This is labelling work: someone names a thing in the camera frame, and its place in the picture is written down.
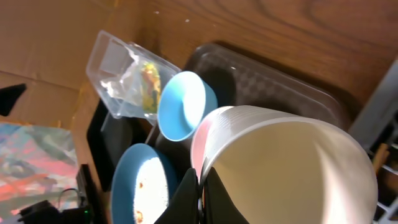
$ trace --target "cardboard box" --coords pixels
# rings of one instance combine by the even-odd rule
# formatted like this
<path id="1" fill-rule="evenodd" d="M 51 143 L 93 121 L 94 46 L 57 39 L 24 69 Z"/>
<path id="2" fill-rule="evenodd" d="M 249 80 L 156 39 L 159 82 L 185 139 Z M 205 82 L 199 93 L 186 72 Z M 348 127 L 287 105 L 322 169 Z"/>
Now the cardboard box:
<path id="1" fill-rule="evenodd" d="M 0 71 L 79 90 L 110 14 L 89 0 L 0 1 Z"/>
<path id="2" fill-rule="evenodd" d="M 0 116 L 0 122 L 70 128 L 78 103 L 78 90 L 0 72 L 0 88 L 21 83 L 26 84 L 26 91 L 9 116 Z"/>

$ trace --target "dish rack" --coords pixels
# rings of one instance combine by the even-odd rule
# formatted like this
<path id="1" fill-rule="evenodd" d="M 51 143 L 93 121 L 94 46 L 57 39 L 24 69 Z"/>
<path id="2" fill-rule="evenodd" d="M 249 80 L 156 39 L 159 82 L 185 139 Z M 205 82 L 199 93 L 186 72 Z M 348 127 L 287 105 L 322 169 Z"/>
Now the dish rack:
<path id="1" fill-rule="evenodd" d="M 349 130 L 373 160 L 379 185 L 374 224 L 398 223 L 398 60 Z"/>

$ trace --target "wooden surface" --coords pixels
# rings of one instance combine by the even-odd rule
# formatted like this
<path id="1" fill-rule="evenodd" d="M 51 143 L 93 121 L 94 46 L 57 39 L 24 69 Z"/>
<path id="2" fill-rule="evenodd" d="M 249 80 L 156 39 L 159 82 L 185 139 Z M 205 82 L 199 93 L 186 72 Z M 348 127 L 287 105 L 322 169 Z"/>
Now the wooden surface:
<path id="1" fill-rule="evenodd" d="M 385 143 L 381 143 L 379 148 L 376 151 L 376 154 L 373 157 L 372 164 L 373 164 L 373 169 L 374 172 L 377 173 L 379 172 L 380 168 L 386 163 L 387 158 L 389 156 L 389 151 L 388 151 L 389 146 Z"/>
<path id="2" fill-rule="evenodd" d="M 352 117 L 398 53 L 396 0 L 135 2 L 131 40 L 177 66 L 218 42 L 328 90 Z"/>

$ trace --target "plastic container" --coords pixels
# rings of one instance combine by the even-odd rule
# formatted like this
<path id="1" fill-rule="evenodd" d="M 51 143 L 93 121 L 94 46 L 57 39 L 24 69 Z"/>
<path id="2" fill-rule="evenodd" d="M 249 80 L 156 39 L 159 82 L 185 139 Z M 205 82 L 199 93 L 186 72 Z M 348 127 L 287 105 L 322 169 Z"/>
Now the plastic container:
<path id="1" fill-rule="evenodd" d="M 196 49 L 184 70 L 216 93 L 218 106 L 251 105 L 319 119 L 347 130 L 345 107 L 329 93 L 217 44 Z"/>
<path id="2" fill-rule="evenodd" d="M 114 118 L 156 120 L 160 94 L 180 69 L 168 61 L 100 31 L 86 73 Z"/>
<path id="3" fill-rule="evenodd" d="M 362 147 L 334 125 L 236 106 L 210 127 L 211 167 L 249 223 L 370 223 L 377 182 Z"/>

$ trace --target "dark plastic tray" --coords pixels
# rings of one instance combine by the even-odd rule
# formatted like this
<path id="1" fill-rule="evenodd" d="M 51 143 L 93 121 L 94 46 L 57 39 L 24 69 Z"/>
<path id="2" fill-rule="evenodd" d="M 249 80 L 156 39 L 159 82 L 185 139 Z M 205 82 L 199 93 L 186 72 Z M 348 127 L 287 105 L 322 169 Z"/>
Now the dark plastic tray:
<path id="1" fill-rule="evenodd" d="M 184 70 L 197 73 L 212 87 L 218 106 L 253 105 L 315 118 L 346 130 L 345 108 L 325 91 L 217 44 L 197 48 Z M 146 141 L 164 153 L 179 176 L 190 168 L 190 144 L 168 141 L 155 125 Z"/>

